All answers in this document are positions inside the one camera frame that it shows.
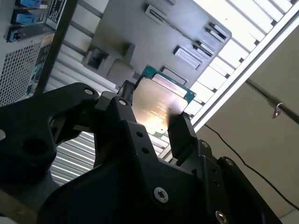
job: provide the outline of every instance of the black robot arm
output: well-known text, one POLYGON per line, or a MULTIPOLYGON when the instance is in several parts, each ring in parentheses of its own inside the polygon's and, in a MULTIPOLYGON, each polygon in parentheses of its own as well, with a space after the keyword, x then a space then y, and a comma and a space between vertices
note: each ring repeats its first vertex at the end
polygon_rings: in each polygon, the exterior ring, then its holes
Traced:
POLYGON ((99 97, 77 83, 0 108, 0 213, 24 224, 281 223, 187 114, 168 130, 176 165, 159 159, 126 93, 99 97), (49 172, 56 147, 81 131, 94 134, 94 169, 59 187, 49 172))

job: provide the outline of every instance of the bolt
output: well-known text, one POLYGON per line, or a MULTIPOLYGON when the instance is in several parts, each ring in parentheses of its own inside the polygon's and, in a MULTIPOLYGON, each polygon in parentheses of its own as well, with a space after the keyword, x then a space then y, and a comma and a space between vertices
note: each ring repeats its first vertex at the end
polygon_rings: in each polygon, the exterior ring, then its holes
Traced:
POLYGON ((216 211, 215 215, 220 224, 228 224, 228 219, 225 217, 225 215, 221 211, 216 211))
POLYGON ((227 162, 229 165, 231 165, 231 166, 234 165, 233 162, 232 162, 231 160, 229 160, 229 159, 226 159, 226 162, 227 162))
POLYGON ((119 102, 120 102, 120 104, 122 104, 122 105, 127 105, 127 102, 126 101, 124 101, 123 99, 119 99, 119 102))
POLYGON ((4 140, 6 138, 6 133, 0 129, 0 141, 4 140))
POLYGON ((155 188, 154 196, 159 202, 163 204, 166 204, 168 202, 168 194, 163 188, 155 188))
POLYGON ((205 142, 205 141, 202 141, 201 144, 206 147, 206 148, 209 148, 209 145, 205 142))
POLYGON ((93 95, 93 92, 89 89, 85 89, 84 92, 87 93, 88 95, 93 95))

